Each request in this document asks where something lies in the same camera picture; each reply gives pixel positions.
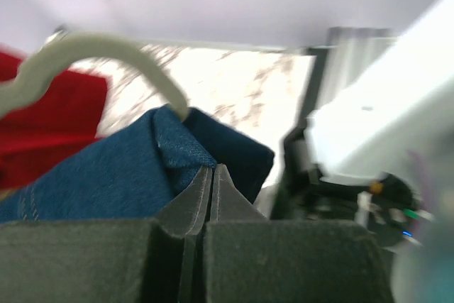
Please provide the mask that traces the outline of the blue denim skirt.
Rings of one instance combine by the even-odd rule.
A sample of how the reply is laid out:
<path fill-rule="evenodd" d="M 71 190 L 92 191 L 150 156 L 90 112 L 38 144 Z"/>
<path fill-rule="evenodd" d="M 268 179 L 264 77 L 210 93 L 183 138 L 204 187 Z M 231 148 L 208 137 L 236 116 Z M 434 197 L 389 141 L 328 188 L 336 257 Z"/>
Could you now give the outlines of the blue denim skirt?
<path fill-rule="evenodd" d="M 202 167 L 220 164 L 253 202 L 274 157 L 267 146 L 198 109 L 180 120 L 162 106 L 4 199 L 1 221 L 149 217 L 183 192 Z"/>

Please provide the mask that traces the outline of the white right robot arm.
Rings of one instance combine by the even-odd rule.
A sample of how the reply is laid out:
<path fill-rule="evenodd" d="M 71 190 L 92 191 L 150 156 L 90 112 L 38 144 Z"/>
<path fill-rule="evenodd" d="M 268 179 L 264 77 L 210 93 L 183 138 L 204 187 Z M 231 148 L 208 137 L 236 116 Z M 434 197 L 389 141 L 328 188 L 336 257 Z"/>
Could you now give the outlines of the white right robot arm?
<path fill-rule="evenodd" d="M 453 0 L 320 48 L 270 217 L 211 220 L 209 302 L 453 301 Z"/>

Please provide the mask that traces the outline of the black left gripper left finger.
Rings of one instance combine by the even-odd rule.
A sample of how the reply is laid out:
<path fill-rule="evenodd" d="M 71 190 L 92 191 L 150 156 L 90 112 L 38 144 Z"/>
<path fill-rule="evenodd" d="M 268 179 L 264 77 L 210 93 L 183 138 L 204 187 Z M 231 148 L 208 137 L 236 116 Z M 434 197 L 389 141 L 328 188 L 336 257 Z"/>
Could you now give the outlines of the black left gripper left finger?
<path fill-rule="evenodd" d="M 2 302 L 203 302 L 213 172 L 151 219 L 1 226 Z"/>

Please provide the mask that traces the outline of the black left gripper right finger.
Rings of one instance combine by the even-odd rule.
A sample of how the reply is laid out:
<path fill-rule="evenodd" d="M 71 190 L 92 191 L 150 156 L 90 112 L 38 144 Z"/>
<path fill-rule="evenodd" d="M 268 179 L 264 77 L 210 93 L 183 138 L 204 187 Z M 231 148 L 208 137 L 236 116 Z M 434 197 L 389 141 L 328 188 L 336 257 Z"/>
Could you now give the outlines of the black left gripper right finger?
<path fill-rule="evenodd" d="M 204 237 L 207 302 L 392 302 L 371 234 L 352 221 L 266 219 L 220 165 Z"/>

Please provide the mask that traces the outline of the red skirt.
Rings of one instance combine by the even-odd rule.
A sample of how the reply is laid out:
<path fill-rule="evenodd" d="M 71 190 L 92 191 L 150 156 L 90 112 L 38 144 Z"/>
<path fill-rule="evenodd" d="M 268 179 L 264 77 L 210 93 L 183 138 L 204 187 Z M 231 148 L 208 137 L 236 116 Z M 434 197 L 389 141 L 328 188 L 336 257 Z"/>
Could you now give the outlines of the red skirt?
<path fill-rule="evenodd" d="M 97 140 L 108 87 L 103 77 L 66 71 L 45 95 L 1 119 L 1 189 L 30 184 Z"/>

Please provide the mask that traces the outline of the grey hanger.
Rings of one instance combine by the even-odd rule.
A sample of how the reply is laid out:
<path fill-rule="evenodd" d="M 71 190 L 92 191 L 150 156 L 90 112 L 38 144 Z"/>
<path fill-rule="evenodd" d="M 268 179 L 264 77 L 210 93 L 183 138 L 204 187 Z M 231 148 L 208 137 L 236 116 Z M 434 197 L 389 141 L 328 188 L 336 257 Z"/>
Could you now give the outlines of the grey hanger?
<path fill-rule="evenodd" d="M 132 40 L 105 33 L 77 33 L 54 40 L 29 55 L 14 79 L 1 83 L 1 116 L 39 100 L 53 79 L 74 62 L 105 57 L 136 68 L 166 98 L 181 120 L 189 114 L 187 98 L 158 64 Z"/>

